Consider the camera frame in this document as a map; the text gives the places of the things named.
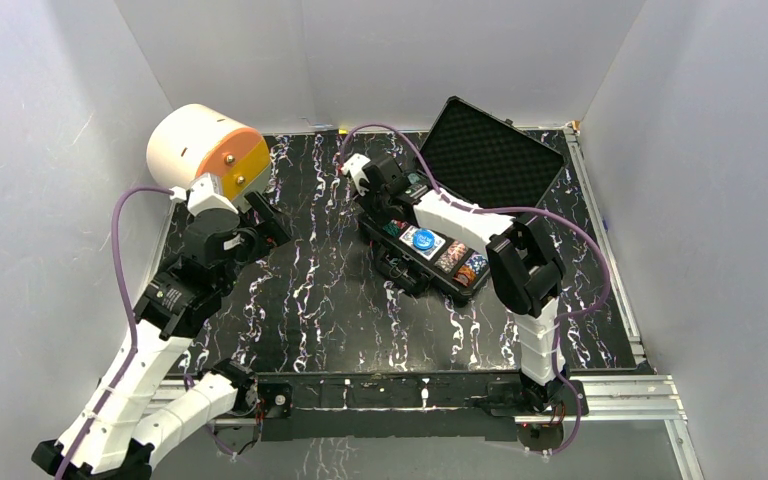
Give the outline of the black poker chip case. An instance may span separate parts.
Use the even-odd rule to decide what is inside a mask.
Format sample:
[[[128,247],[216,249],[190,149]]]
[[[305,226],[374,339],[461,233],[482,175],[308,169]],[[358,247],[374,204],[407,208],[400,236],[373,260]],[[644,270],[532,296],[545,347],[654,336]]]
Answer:
[[[527,215],[550,235],[545,222],[508,207],[535,207],[565,166],[563,156],[503,121],[458,97],[447,100],[418,156],[404,171],[417,171],[457,198],[493,213]],[[483,256],[457,240],[438,234],[444,246],[426,260],[399,240],[407,222],[376,225],[364,212],[361,231],[370,239],[375,267],[386,279],[411,295],[435,286],[459,302],[492,278],[484,272]]]

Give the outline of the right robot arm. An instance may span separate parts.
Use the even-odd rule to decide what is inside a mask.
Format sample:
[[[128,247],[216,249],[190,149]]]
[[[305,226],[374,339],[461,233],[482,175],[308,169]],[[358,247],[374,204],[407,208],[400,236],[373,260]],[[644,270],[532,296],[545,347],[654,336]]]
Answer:
[[[550,413],[563,399],[565,360],[556,342],[566,270],[550,235],[527,215],[493,213],[436,182],[409,175],[393,159],[354,154],[340,168],[354,199],[378,224],[405,221],[457,240],[486,260],[499,301],[512,315],[520,344],[523,406]]]

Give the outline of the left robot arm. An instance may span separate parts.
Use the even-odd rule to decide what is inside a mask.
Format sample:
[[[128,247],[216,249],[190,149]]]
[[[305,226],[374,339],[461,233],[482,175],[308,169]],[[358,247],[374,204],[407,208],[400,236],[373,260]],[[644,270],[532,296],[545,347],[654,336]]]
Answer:
[[[148,479],[159,462],[226,413],[260,408],[258,378],[226,358],[182,396],[152,414],[149,403],[175,361],[235,288],[241,270],[290,239],[281,213],[260,192],[244,196],[255,218],[236,207],[192,216],[179,254],[162,264],[135,304],[128,334],[75,421],[43,440],[31,461],[55,479]]]

